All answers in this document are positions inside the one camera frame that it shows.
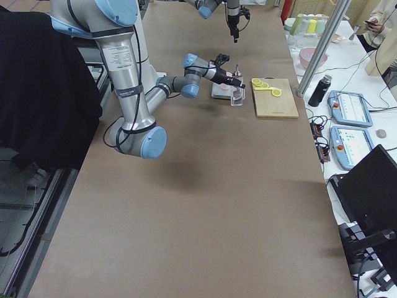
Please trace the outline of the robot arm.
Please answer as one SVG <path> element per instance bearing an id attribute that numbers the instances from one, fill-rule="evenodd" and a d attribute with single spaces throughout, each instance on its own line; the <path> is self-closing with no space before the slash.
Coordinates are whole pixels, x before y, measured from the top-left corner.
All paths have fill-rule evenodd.
<path id="1" fill-rule="evenodd" d="M 105 135 L 109 147 L 143 159 L 158 158 L 167 143 L 166 131 L 152 113 L 172 93 L 195 98 L 200 81 L 244 88 L 227 74 L 219 60 L 188 53 L 183 76 L 160 76 L 148 61 L 138 1 L 51 1 L 51 24 L 63 34 L 94 40 L 114 86 L 122 116 Z"/>
<path id="2" fill-rule="evenodd" d="M 196 10 L 198 10 L 199 15 L 208 19 L 214 13 L 215 9 L 221 3 L 226 4 L 226 24 L 230 30 L 230 35 L 233 37 L 233 42 L 237 43 L 239 39 L 239 29 L 238 24 L 240 17 L 243 14 L 243 6 L 240 5 L 239 0 L 186 0 L 186 3 L 190 4 Z"/>

